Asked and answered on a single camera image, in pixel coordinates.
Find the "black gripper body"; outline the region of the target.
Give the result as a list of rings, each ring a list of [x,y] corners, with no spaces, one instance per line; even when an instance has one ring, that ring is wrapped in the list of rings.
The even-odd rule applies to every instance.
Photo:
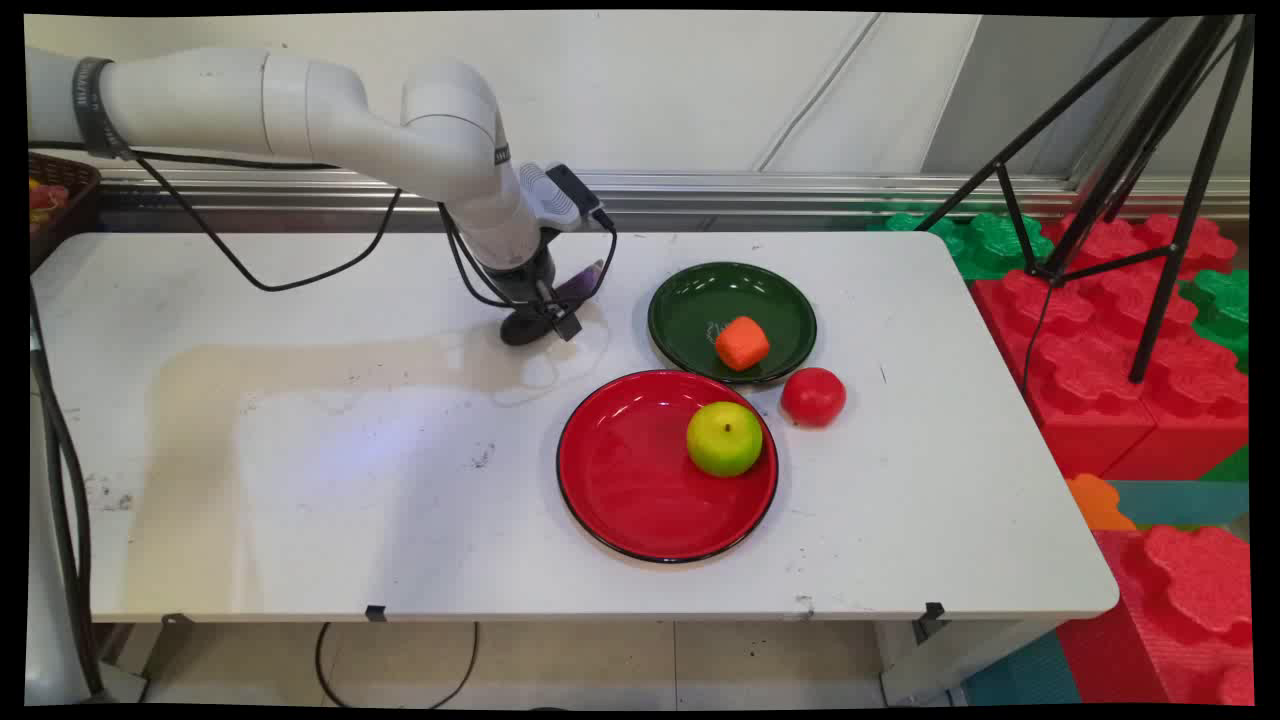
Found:
[[[500,297],[516,306],[541,305],[554,288],[556,264],[548,250],[539,250],[525,264],[495,272],[495,288]]]

